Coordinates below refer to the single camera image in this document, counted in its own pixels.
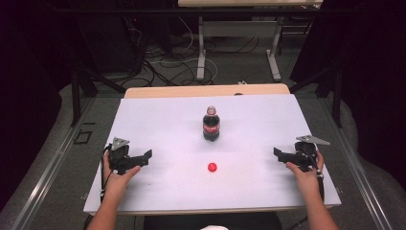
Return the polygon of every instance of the cable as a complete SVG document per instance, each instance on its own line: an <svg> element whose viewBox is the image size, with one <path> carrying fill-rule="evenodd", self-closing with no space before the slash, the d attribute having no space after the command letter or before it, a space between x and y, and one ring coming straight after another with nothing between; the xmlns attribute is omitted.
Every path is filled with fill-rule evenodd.
<svg viewBox="0 0 406 230"><path fill-rule="evenodd" d="M107 180L104 182L104 155L108 150L111 150L111 144L105 147L101 153L101 203L104 199L105 185L107 184L107 180L110 177L110 174L113 172L110 172L110 174L107 176Z"/></svg>
<svg viewBox="0 0 406 230"><path fill-rule="evenodd" d="M319 167L317 166L316 161L313 159L313 157L311 157L311 154L308 153L305 148L303 148L302 151L309 157L309 159L313 165L313 168L316 170L317 181L319 182L319 193L320 193L320 196L322 197L322 201L325 201L325 187L323 184L324 176L323 176L322 172L320 171Z"/></svg>
<svg viewBox="0 0 406 230"><path fill-rule="evenodd" d="M173 58L173 59L175 59L175 61L166 61L166 60L164 60L165 58ZM173 54L171 57L162 57L161 60L154 61L151 63L160 64L164 68L175 68L175 67L185 65L185 62L187 62L187 61L185 61L185 59L182 55Z"/></svg>
<svg viewBox="0 0 406 230"><path fill-rule="evenodd" d="M184 39L184 41L177 43L177 44L172 44L173 50L175 50L176 47L183 47L183 45L185 43L189 43L189 41L183 37L183 36L179 36L179 38ZM197 49L197 45L195 43L192 44L192 46L188 46L188 49L184 49L181 52L185 52L185 51L191 51L189 54L185 55L182 53L182 57L183 58L189 58L189 57L194 57L194 55L197 53L198 49Z"/></svg>
<svg viewBox="0 0 406 230"><path fill-rule="evenodd" d="M93 216L92 215L88 215L86 218L86 221L83 224L83 230L87 230L87 227L89 226L90 222L92 221Z"/></svg>
<svg viewBox="0 0 406 230"><path fill-rule="evenodd" d="M136 33L138 34L138 39L137 39L137 41L134 40L133 35L130 36L131 41L132 41L132 42L136 42L137 46L140 45L141 39L142 39L142 37L143 37L143 33L142 33L141 31L137 30L137 28L136 28L134 25L132 25L132 22L136 23L136 22L137 22L137 19L131 18L132 20L129 20L129 19L126 18L126 17L123 17L123 19L124 19L124 21L125 21L125 24L126 24L128 30L131 31L131 32L136 32Z"/></svg>
<svg viewBox="0 0 406 230"><path fill-rule="evenodd" d="M165 76L163 76L162 74L158 73L154 67L152 67L152 65L147 61L144 60L144 65L146 66L146 68L148 68L150 71L152 71L153 74L155 74L156 77L158 77L158 79L160 79L161 81L163 81L164 83L166 83L168 86L178 86L177 84L171 82L170 80L168 80L167 78L165 78Z"/></svg>
<svg viewBox="0 0 406 230"><path fill-rule="evenodd" d="M214 64L214 62L213 62L212 60L207 59L207 58L204 58L204 59L207 60L207 61L209 61L209 62L214 66L214 69L215 69L215 73L214 73L213 78L210 79L210 80L208 80L208 81L206 81L206 82L204 82L204 84L206 84L206 85L208 85L208 84L210 84L210 83L213 84L213 81L214 81L214 79L217 77L217 73L218 73L217 66ZM197 57L197 58L192 58L192 59L188 59L188 60L181 60L181 61L154 61L154 62L149 62L149 63L150 63L150 64L156 64L156 63L179 63L179 62L189 62L189 61L193 61L193 60L199 60L199 58Z"/></svg>
<svg viewBox="0 0 406 230"><path fill-rule="evenodd" d="M195 79L195 76L192 75L192 78L191 78L191 79L182 80L182 81L181 81L181 84L182 84L182 85L191 85L191 84L193 84L193 83L196 83L196 84L198 84L198 85L205 85L205 84L207 84L207 82L210 82L210 81L212 80L212 75L213 75L213 74L212 74L212 72L211 72L210 70L208 70L208 69L206 69L206 68L205 68L205 70L210 74L209 80L207 80L207 81L196 80L196 79ZM179 74L175 75L175 76L172 78L172 80L175 79L175 78L177 78L177 77L179 77L179 75L182 74L182 73L185 72L185 71L187 71L187 70L184 70L184 71L180 72Z"/></svg>
<svg viewBox="0 0 406 230"><path fill-rule="evenodd" d="M193 71L192 71L192 69L191 69L191 67L189 67L187 64L185 64L185 63L183 63L185 66L186 66L186 68L187 69L185 69L185 70L183 70L183 71L181 71L181 72L179 72L177 75L175 75L175 76L173 76L171 79L170 79L170 81L173 81L174 79L176 79L177 77L179 77L181 74L183 74L184 72L186 72L186 71L190 71L191 72L191 74L192 74L192 80L182 80L181 81L181 84L182 85L189 85L189 84L191 84L193 81L194 81L194 73L193 73Z"/></svg>
<svg viewBox="0 0 406 230"><path fill-rule="evenodd" d="M126 83L128 83L128 82L130 82L130 81L135 81L135 80L141 80L141 81L146 81L147 82L147 84L146 85L143 85L143 86L140 86L140 87L152 87L152 81L150 81L150 80L146 80L146 79L143 79L143 78L134 78L134 79L130 79L130 80L125 80L125 81L123 81L121 84L120 84L120 86L121 87L124 87L124 85L126 84Z"/></svg>
<svg viewBox="0 0 406 230"><path fill-rule="evenodd" d="M186 51L193 45L193 33L192 33L191 28L189 28L189 26L186 24L186 22L181 17L179 17L179 19L183 22L185 27L188 29L189 35L190 35L190 38L191 38L191 44L183 50L183 51Z"/></svg>
<svg viewBox="0 0 406 230"><path fill-rule="evenodd" d="M210 50L210 49L206 49L206 51L208 53L213 53L213 54L246 54L246 53L250 53L252 51L254 51L255 49L257 49L258 45L259 45L259 37L257 36L257 43L255 44L254 48L252 48L251 50L248 51L241 51L242 49L244 49L245 47L248 46L249 43L251 43L252 40L254 40L254 36L251 37L251 39L245 43L245 45L243 45L241 48L239 48L236 51L214 51L214 50Z"/></svg>

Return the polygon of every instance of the white table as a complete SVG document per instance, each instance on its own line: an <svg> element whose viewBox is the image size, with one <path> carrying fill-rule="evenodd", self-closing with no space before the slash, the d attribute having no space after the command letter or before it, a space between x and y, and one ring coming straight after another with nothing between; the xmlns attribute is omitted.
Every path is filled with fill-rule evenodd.
<svg viewBox="0 0 406 230"><path fill-rule="evenodd" d="M285 7L321 5L323 0L179 0L180 7L207 8L207 7ZM281 36L283 18L278 21L203 21L199 17L199 60L196 79L204 80L205 36L272 36L271 49L266 55L271 68L274 81L281 81L281 74L275 61L275 53Z"/></svg>
<svg viewBox="0 0 406 230"><path fill-rule="evenodd" d="M281 92L281 84L276 86ZM115 136L125 138L130 140L129 155L152 150L153 156L131 180L118 213L203 214L304 207L293 173L273 154L274 147L294 152L295 138L310 134L295 96L260 94L263 87L274 85L198 86L200 92L195 87L191 90L197 95L244 95L146 98L141 93L137 99L122 99L108 141ZM173 90L182 95L190 89L169 87L171 92L164 97ZM209 105L216 107L221 119L220 136L214 142L206 141L202 133ZM208 171L212 162L218 166L216 172ZM327 168L324 174L326 205L340 205ZM100 188L99 169L84 212L98 210Z"/></svg>

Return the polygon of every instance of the gray carpet floor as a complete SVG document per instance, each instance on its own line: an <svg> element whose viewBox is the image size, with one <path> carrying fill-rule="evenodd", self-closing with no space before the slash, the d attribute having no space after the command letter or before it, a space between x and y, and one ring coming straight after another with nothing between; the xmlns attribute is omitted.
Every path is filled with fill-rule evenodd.
<svg viewBox="0 0 406 230"><path fill-rule="evenodd" d="M235 51L250 39L250 37L213 38L209 41L211 43L208 43L208 46L212 45L216 51ZM300 35L286 37L283 40L282 55L277 56L282 82L288 86L294 83L289 79L289 76L304 40L305 37ZM217 54L209 52L207 58L215 66L211 62L207 62L207 67L212 74L217 73L214 84L235 84L242 80L247 83L272 83L271 72L264 52L269 47L269 42L269 39L260 39L259 44L255 46L256 40L254 39L244 48L250 50L255 47L249 53ZM175 52L182 52L184 56L190 52L191 57L188 59L197 57L197 53L190 50L185 51L185 47L177 49ZM163 58L157 57L157 51L158 49L152 48L148 50L149 61L154 62ZM173 58L165 57L163 60L173 61ZM196 61L188 62L194 72L193 66L195 64ZM158 72L169 79L175 77L173 81L179 84L183 80L192 78L189 69L184 65L169 63L154 63L153 65ZM111 75L109 78L118 79L120 76ZM138 78L150 80L151 74L148 70L143 70ZM124 87L142 86L143 84L145 84L143 80L131 80L126 82ZM107 141L120 98L123 96L103 84L97 83L96 85L100 90L96 98L88 99L82 96L81 102L88 105L88 112L83 114L82 119L77 124L77 132L68 145L65 156L60 160L60 167L56 169L56 176L51 181L52 186L45 191L45 195L34 210L32 218L24 219L28 222L27 229L82 228L87 216L82 212L85 202L82 196L90 190L99 164L100 153ZM153 85L162 86L165 84L155 80ZM312 134L331 142L331 146L320 146L320 149L325 155L326 165L334 184L343 191L340 194L343 204L332 208L330 212L341 229L379 229L376 227L364 195L360 192L359 186L349 170L349 163L334 132L335 127L329 122L329 114L323 109L323 104L326 101L329 103L330 97L327 99L315 98L314 88L315 85L309 85L298 92L296 96ZM35 186L53 157L60 153L62 143L72 131L70 129L73 115L70 86L61 90L60 95L63 104L57 121L26 177L0 214L0 229L12 229L15 226L15 222L30 199ZM356 124L345 104L342 105L342 124L351 147L356 150ZM81 144L80 142L86 137L85 135L89 135L89 133L91 135L88 143ZM390 175L362 158L360 161L377 194L376 199L381 204L381 208L393 229L403 229L404 217L406 217L405 192ZM283 227L286 227L304 217L305 210L278 212L278 216ZM143 217L138 217L135 220L134 217L122 216L118 218L116 229L138 230L142 229L142 225ZM308 226L305 223L300 229L308 229Z"/></svg>

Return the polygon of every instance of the hand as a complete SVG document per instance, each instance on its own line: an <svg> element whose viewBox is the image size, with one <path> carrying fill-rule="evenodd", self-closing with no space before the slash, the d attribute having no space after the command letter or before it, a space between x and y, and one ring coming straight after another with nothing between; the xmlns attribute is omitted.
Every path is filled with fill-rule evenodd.
<svg viewBox="0 0 406 230"><path fill-rule="evenodd" d="M129 180L140 171L141 167L136 166L123 175L115 174L110 170L110 162L108 161L109 155L110 152L107 151L103 157L103 178L104 183L106 183L104 200L108 199L118 205L124 196Z"/></svg>
<svg viewBox="0 0 406 230"><path fill-rule="evenodd" d="M317 161L317 167L321 172L325 164L325 159L319 151L317 151L317 157L319 159ZM295 174L299 190L304 197L319 195L319 182L317 181L316 170L302 172L299 167L290 162L286 163L286 167Z"/></svg>

